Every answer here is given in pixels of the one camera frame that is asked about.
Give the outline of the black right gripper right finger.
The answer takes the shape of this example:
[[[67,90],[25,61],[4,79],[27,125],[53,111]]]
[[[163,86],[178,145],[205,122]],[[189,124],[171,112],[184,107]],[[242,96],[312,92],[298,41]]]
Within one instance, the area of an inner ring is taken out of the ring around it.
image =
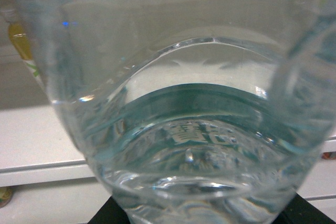
[[[273,224],[335,224],[335,221],[298,194],[290,201]]]

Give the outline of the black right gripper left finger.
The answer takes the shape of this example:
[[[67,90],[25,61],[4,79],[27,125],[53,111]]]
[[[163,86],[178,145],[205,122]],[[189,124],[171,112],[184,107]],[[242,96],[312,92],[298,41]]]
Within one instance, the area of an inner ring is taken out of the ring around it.
[[[110,197],[98,212],[89,220],[89,224],[130,224],[124,210]]]

